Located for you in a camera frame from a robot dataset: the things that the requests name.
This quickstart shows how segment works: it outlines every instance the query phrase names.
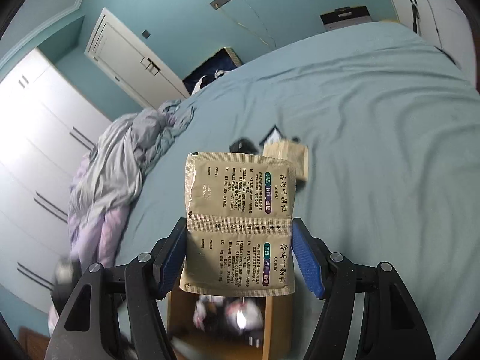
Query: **beige packet on bed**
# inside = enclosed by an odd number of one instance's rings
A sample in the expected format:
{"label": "beige packet on bed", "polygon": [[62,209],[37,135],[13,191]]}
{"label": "beige packet on bed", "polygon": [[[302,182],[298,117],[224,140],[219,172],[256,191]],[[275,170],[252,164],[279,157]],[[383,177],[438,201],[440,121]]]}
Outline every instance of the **beige packet on bed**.
{"label": "beige packet on bed", "polygon": [[263,147],[265,157],[282,158],[292,162],[297,171],[297,179],[308,180],[308,147],[292,140],[279,140]]}
{"label": "beige packet on bed", "polygon": [[295,167],[241,153],[192,153],[185,166],[187,257],[180,287],[220,296],[295,291]]}

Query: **cardboard box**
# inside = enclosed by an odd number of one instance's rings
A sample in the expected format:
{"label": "cardboard box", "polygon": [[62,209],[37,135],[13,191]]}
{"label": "cardboard box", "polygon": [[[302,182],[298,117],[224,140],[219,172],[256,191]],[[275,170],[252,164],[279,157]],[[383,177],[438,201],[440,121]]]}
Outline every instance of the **cardboard box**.
{"label": "cardboard box", "polygon": [[182,291],[177,285],[169,293],[167,332],[197,351],[218,360],[276,360],[290,351],[293,295],[265,300],[263,346],[256,348],[241,342],[222,341],[194,326],[198,295]]}

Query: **white cabinet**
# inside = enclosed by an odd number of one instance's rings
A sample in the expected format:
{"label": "white cabinet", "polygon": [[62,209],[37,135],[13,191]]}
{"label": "white cabinet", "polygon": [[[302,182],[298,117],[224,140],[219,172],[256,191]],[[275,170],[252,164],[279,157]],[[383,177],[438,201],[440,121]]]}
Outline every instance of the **white cabinet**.
{"label": "white cabinet", "polygon": [[85,54],[145,108],[189,96],[180,78],[105,8]]}
{"label": "white cabinet", "polygon": [[414,10],[418,10],[417,33],[442,49],[455,61],[475,86],[477,64],[470,24],[455,0],[392,0],[398,20],[414,29]]}
{"label": "white cabinet", "polygon": [[70,252],[72,178],[109,123],[37,49],[0,83],[0,284],[39,310]]}

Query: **teal bed sheet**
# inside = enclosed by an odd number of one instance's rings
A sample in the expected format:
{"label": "teal bed sheet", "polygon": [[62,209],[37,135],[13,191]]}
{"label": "teal bed sheet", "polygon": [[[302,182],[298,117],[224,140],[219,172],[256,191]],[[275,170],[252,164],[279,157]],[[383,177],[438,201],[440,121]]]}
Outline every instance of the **teal bed sheet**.
{"label": "teal bed sheet", "polygon": [[[480,96],[445,55],[400,24],[362,24],[249,62],[182,107],[191,104],[192,123],[145,181],[117,264],[185,216],[189,152],[258,143],[276,124],[310,149],[294,216],[354,263],[391,262],[438,359],[452,354],[480,311]],[[289,358],[300,359],[323,302],[297,265],[294,303]],[[345,359],[355,357],[362,309],[358,295]],[[160,311],[166,321],[165,302]]]}

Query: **textured blue pad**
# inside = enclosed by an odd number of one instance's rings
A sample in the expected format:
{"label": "textured blue pad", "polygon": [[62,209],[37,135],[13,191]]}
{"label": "textured blue pad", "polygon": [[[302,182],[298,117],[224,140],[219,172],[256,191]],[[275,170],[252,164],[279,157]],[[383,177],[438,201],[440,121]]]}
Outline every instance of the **textured blue pad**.
{"label": "textured blue pad", "polygon": [[159,293],[163,299],[175,284],[187,253],[187,230],[184,229],[175,240],[162,265]]}
{"label": "textured blue pad", "polygon": [[322,283],[322,268],[295,222],[292,224],[292,249],[308,289],[317,298],[321,298],[325,292]]}

